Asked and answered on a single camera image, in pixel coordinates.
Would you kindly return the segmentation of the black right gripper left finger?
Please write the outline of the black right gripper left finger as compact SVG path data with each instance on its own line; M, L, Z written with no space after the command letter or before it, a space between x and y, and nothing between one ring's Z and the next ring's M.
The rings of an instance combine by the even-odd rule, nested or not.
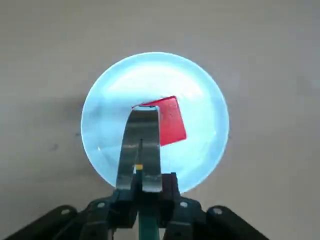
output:
M91 201L82 211L58 206L12 233L9 240L112 240L116 229L132 228L137 215L140 178L134 175L128 189Z

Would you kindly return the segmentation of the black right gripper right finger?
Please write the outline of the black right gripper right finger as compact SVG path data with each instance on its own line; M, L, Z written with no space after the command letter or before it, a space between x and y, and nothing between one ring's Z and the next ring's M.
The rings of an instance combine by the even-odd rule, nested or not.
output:
M226 206L206 211L197 200L181 196L175 173L162 177L160 226L164 240L266 240L267 237Z

